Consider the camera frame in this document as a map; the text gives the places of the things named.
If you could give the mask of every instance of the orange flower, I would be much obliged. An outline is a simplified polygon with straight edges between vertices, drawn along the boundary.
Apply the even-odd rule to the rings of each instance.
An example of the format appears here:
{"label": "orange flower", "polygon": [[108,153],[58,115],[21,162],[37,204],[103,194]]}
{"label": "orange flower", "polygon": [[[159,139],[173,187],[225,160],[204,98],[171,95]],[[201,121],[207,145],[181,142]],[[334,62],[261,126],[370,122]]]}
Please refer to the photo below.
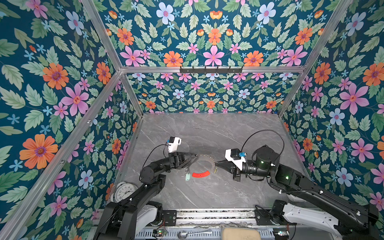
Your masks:
{"label": "orange flower", "polygon": [[30,50],[31,50],[32,52],[37,53],[36,48],[34,48],[34,46],[29,45],[29,48],[30,48]]}
{"label": "orange flower", "polygon": [[214,101],[209,101],[207,103],[207,107],[210,108],[210,109],[214,108],[215,107],[215,102]]}
{"label": "orange flower", "polygon": [[137,127],[137,122],[135,122],[135,123],[133,124],[132,132],[135,132],[136,127]]}
{"label": "orange flower", "polygon": [[380,84],[380,81],[384,81],[384,63],[376,63],[369,66],[369,69],[365,70],[365,77],[362,78],[363,82],[366,82],[368,86],[372,84],[377,86]]}
{"label": "orange flower", "polygon": [[331,69],[329,68],[331,65],[329,63],[322,63],[317,67],[316,72],[314,74],[315,82],[322,85],[324,82],[328,81],[329,74],[331,74]]}
{"label": "orange flower", "polygon": [[323,15],[323,10],[319,10],[317,11],[315,14],[314,14],[314,18],[318,19],[319,17],[321,17]]}
{"label": "orange flower", "polygon": [[308,138],[306,138],[306,139],[304,139],[304,141],[303,141],[303,147],[304,147],[304,149],[306,150],[306,151],[310,151],[310,150],[312,150],[312,146],[313,146],[313,143],[312,143],[312,140],[311,139],[308,139]]}
{"label": "orange flower", "polygon": [[304,43],[308,42],[310,40],[310,37],[312,37],[312,28],[304,28],[302,31],[300,31],[295,40],[297,45],[303,45]]}
{"label": "orange flower", "polygon": [[380,154],[381,158],[384,159],[384,142],[378,142],[377,143],[377,149],[382,150],[379,154]]}
{"label": "orange flower", "polygon": [[126,28],[118,29],[117,35],[120,42],[124,43],[125,45],[133,45],[133,42],[135,41],[131,31],[127,31]]}
{"label": "orange flower", "polygon": [[120,147],[121,147],[121,141],[120,141],[120,139],[116,138],[115,141],[112,144],[112,152],[114,154],[119,153]]}
{"label": "orange flower", "polygon": [[197,35],[203,36],[204,35],[204,30],[200,29],[199,31],[197,31]]}
{"label": "orange flower", "polygon": [[103,82],[103,84],[107,84],[109,82],[109,79],[111,78],[111,73],[109,72],[109,67],[105,65],[104,62],[98,63],[96,68],[96,73],[99,75],[100,82]]}
{"label": "orange flower", "polygon": [[164,63],[167,64],[167,67],[181,67],[181,63],[183,59],[180,58],[179,53],[175,53],[174,51],[169,51],[164,55]]}
{"label": "orange flower", "polygon": [[266,107],[267,107],[267,108],[274,108],[274,107],[276,107],[276,105],[277,105],[277,102],[276,102],[276,101],[270,101],[270,102],[268,102],[268,103],[266,104]]}
{"label": "orange flower", "polygon": [[246,67],[255,67],[260,66],[260,63],[264,61],[264,58],[262,58],[264,55],[262,53],[259,53],[259,51],[254,51],[252,53],[248,53],[247,57],[244,59],[244,66]]}
{"label": "orange flower", "polygon": [[105,201],[108,201],[109,197],[111,196],[111,190],[112,190],[112,187],[114,186],[113,183],[111,183],[107,189],[107,195],[105,195]]}
{"label": "orange flower", "polygon": [[156,108],[156,104],[155,104],[154,102],[152,102],[152,101],[147,101],[147,102],[145,103],[145,105],[146,105],[147,108],[149,108],[149,109],[155,109],[155,108]]}
{"label": "orange flower", "polygon": [[221,33],[219,33],[217,28],[214,28],[211,30],[211,32],[208,34],[208,41],[212,43],[212,45],[216,45],[220,42]]}
{"label": "orange flower", "polygon": [[118,14],[117,14],[116,12],[114,12],[114,11],[109,11],[108,13],[109,13],[109,15],[110,15],[113,19],[118,18]]}
{"label": "orange flower", "polygon": [[57,152],[57,144],[53,144],[55,140],[53,137],[48,136],[45,139],[44,134],[36,134],[35,140],[28,138],[23,147],[27,148],[20,151],[20,160],[27,160],[24,163],[29,169],[32,169],[37,164],[37,169],[42,169],[47,166],[47,162],[51,162],[55,156],[53,153]]}
{"label": "orange flower", "polygon": [[225,34],[227,35],[227,36],[232,36],[233,35],[233,31],[231,30],[231,29],[227,29],[227,31],[225,32]]}
{"label": "orange flower", "polygon": [[284,122],[284,126],[287,129],[287,131],[289,132],[289,125],[288,125],[288,123]]}
{"label": "orange flower", "polygon": [[222,11],[211,11],[209,13],[209,15],[211,16],[212,19],[220,19],[222,16],[223,16],[223,12]]}
{"label": "orange flower", "polygon": [[65,87],[67,82],[70,79],[67,77],[67,70],[63,70],[63,66],[60,64],[50,63],[49,68],[44,68],[43,75],[44,81],[48,82],[48,86],[60,90],[62,87]]}
{"label": "orange flower", "polygon": [[77,224],[76,224],[76,227],[77,228],[80,228],[82,225],[83,225],[83,222],[84,222],[84,218],[80,219]]}

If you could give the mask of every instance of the red strip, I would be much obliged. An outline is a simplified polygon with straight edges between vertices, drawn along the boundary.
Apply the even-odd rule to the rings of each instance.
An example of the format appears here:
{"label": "red strip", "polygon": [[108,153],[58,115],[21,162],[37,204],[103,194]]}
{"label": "red strip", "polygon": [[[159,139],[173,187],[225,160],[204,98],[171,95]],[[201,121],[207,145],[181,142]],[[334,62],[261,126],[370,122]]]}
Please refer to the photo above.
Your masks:
{"label": "red strip", "polygon": [[201,178],[201,177],[206,177],[209,174],[211,174],[209,171],[203,172],[203,173],[192,173],[193,177]]}

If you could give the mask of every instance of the alarm clock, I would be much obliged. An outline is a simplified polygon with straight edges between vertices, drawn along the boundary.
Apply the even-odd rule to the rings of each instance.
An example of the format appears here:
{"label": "alarm clock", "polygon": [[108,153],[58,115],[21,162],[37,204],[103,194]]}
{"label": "alarm clock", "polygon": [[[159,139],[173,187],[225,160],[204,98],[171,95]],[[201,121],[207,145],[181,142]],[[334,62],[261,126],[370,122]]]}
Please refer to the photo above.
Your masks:
{"label": "alarm clock", "polygon": [[132,193],[137,190],[137,187],[134,184],[120,182],[116,185],[116,191],[111,195],[111,202],[120,202],[123,199],[129,197]]}

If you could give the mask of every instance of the table surface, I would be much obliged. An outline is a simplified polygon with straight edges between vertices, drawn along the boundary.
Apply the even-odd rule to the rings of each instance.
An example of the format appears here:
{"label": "table surface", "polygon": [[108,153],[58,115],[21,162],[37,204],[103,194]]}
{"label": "table surface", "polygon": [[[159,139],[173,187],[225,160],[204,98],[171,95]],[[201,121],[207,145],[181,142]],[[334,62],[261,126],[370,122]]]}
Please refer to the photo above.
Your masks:
{"label": "table surface", "polygon": [[[151,150],[169,137],[181,138],[178,151],[210,155],[215,161],[224,160],[226,149],[239,148],[254,132],[272,129],[280,133],[285,141],[285,149],[280,163],[304,173],[304,167],[297,151],[276,114],[152,114],[144,115],[136,146],[127,164],[127,171],[122,173],[123,180],[138,187],[141,167]],[[267,144],[275,152],[280,152],[282,141],[273,132],[261,132],[249,139],[244,151],[248,157],[259,147]],[[164,158],[163,147],[151,154],[146,165],[151,161]],[[204,172],[211,168],[206,161],[197,161],[191,171]],[[254,182],[242,175],[241,182],[232,180],[232,174],[218,168],[204,178],[185,181],[185,169],[173,169],[166,173],[163,190],[152,200],[169,208],[233,208],[271,207],[274,200],[288,200],[286,194],[279,194],[266,180]]]}

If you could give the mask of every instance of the metal spoon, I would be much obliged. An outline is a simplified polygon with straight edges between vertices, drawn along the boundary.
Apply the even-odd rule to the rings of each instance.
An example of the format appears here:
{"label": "metal spoon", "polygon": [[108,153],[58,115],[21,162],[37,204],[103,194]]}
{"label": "metal spoon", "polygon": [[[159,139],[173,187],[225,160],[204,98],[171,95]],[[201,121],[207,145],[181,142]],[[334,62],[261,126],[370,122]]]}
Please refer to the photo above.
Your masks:
{"label": "metal spoon", "polygon": [[195,233],[188,233],[188,232],[186,232],[186,231],[184,231],[184,230],[181,230],[180,232],[178,232],[178,234],[177,234],[177,237],[179,238],[179,239],[186,239],[187,238],[187,236],[189,236],[189,235],[193,235],[193,234],[212,234],[212,230],[205,230],[205,231],[202,231],[202,232],[195,232]]}

